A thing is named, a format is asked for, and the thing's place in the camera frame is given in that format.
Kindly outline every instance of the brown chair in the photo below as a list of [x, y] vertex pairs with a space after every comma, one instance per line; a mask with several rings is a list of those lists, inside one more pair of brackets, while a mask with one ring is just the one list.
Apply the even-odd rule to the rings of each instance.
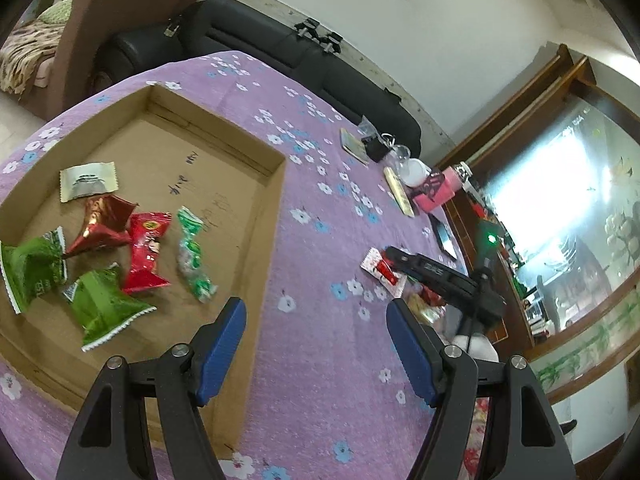
[[73, 0], [47, 86], [33, 86], [19, 103], [44, 120], [53, 119], [90, 95], [94, 57], [108, 38], [168, 22], [195, 1]]

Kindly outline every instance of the silver screw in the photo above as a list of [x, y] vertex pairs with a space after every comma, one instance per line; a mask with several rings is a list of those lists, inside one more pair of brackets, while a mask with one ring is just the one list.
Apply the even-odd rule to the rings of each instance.
[[511, 364], [517, 370], [524, 370], [527, 367], [527, 360], [521, 355], [514, 355], [511, 358]]
[[445, 347], [444, 353], [453, 359], [457, 359], [462, 355], [462, 350], [459, 346], [449, 345]]
[[112, 357], [107, 361], [107, 368], [115, 370], [116, 368], [120, 368], [122, 366], [122, 362], [122, 357], [116, 355], [115, 357]]
[[171, 348], [171, 355], [174, 357], [183, 357], [189, 353], [189, 345], [184, 343], [177, 344]]

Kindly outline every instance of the sofa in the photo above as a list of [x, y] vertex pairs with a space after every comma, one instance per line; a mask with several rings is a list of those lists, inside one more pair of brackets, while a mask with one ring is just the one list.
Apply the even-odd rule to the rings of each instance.
[[299, 82], [352, 123], [366, 116], [412, 156], [420, 155], [420, 126], [398, 96], [287, 25], [237, 0], [204, 0], [177, 17], [175, 27], [172, 37], [164, 25], [115, 34], [98, 50], [92, 91], [168, 62], [240, 50]]
[[[16, 96], [18, 102], [44, 120], [55, 118], [92, 94], [94, 59], [101, 44], [121, 31], [167, 24], [196, 1], [73, 0], [55, 56], [42, 61], [50, 66], [33, 73], [33, 86]], [[38, 77], [43, 73], [45, 81]]]

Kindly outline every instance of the blue gripper pad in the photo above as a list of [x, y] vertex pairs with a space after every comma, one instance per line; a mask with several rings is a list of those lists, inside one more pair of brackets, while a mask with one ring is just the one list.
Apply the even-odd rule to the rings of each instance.
[[389, 330], [414, 393], [429, 404], [436, 396], [431, 365], [414, 332], [393, 301], [386, 308], [386, 328]]
[[220, 392], [245, 326], [244, 302], [239, 298], [229, 298], [215, 322], [200, 327], [191, 340], [194, 350], [191, 374], [198, 406], [205, 406]]

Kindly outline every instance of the floral tablecloth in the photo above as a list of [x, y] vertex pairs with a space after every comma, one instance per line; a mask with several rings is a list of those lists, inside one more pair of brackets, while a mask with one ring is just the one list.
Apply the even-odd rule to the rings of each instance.
[[[342, 150], [340, 127], [357, 134], [356, 127], [327, 102], [241, 52], [171, 63], [36, 132], [0, 166], [0, 199], [78, 124], [152, 84], [226, 117], [288, 158], [246, 427], [234, 459], [222, 461], [226, 475], [404, 480], [432, 412], [414, 395], [386, 330], [390, 298], [359, 263], [370, 247], [386, 245], [444, 258], [427, 216], [401, 213], [382, 168]], [[435, 214], [445, 221], [441, 210]], [[72, 417], [3, 363], [0, 385], [2, 431], [34, 476], [53, 479]], [[482, 424], [472, 428], [465, 457], [471, 470], [482, 431]], [[155, 455], [159, 477], [171, 478], [165, 453]]]

